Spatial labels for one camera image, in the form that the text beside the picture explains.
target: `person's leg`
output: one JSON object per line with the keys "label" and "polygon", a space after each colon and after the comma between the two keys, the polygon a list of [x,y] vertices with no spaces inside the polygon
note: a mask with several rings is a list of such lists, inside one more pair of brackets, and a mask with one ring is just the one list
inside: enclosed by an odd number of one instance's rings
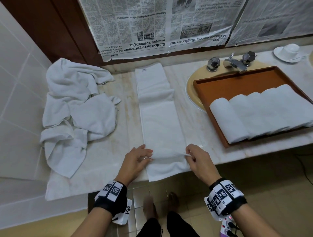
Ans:
{"label": "person's leg", "polygon": [[168,196],[168,214],[166,227],[171,237],[188,236],[200,237],[195,230],[177,213],[179,199],[175,193]]}
{"label": "person's leg", "polygon": [[143,212],[147,219],[137,237],[160,237],[161,226],[158,221],[158,215],[153,204],[153,198],[147,196],[143,201]]}

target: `faucet handle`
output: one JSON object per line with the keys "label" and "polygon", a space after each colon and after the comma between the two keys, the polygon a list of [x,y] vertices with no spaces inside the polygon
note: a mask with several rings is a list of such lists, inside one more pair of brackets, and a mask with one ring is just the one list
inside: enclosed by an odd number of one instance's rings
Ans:
{"label": "faucet handle", "polygon": [[218,57],[212,57],[208,60],[207,69],[210,72],[215,72],[217,68],[219,67],[221,61]]}
{"label": "faucet handle", "polygon": [[249,64],[255,60],[256,56],[255,52],[249,51],[242,56],[241,61],[244,65],[249,66]]}

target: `wooden tray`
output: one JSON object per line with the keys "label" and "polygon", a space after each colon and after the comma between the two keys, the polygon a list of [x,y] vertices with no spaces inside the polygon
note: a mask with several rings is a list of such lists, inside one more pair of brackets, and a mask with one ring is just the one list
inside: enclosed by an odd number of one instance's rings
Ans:
{"label": "wooden tray", "polygon": [[255,139],[244,140],[234,144],[229,144],[210,110],[210,104],[214,100],[221,97],[230,100],[236,95],[249,95],[253,92],[262,93],[269,88],[276,88],[283,84],[290,85],[296,93],[307,99],[310,103],[313,103],[277,66],[246,71],[242,74],[233,73],[212,78],[206,78],[193,82],[193,86],[195,87],[196,92],[198,93],[198,96],[203,103],[203,106],[207,111],[208,116],[225,148],[237,145],[239,143],[246,143],[265,137],[276,136],[281,133],[288,133],[289,131],[277,133],[274,135],[260,136]]}

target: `chrome faucet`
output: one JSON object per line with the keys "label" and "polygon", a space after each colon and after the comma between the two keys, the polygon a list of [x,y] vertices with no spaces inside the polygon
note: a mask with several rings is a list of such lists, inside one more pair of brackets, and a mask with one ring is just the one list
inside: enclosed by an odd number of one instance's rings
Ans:
{"label": "chrome faucet", "polygon": [[234,53],[232,55],[225,59],[223,62],[223,65],[225,68],[235,68],[238,70],[239,73],[243,73],[247,71],[247,67],[244,65],[242,61],[239,61],[237,59],[232,58],[234,56]]}

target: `bare foot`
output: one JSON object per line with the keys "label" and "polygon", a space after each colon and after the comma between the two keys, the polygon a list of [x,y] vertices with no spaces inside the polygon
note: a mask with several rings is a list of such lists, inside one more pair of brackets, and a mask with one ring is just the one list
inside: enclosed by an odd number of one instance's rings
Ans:
{"label": "bare foot", "polygon": [[143,213],[145,214],[147,220],[149,220],[150,218],[159,219],[156,212],[156,207],[153,203],[153,197],[151,197],[150,195],[146,196],[143,200]]}
{"label": "bare foot", "polygon": [[177,212],[179,208],[179,199],[176,193],[170,192],[168,195],[168,211]]}

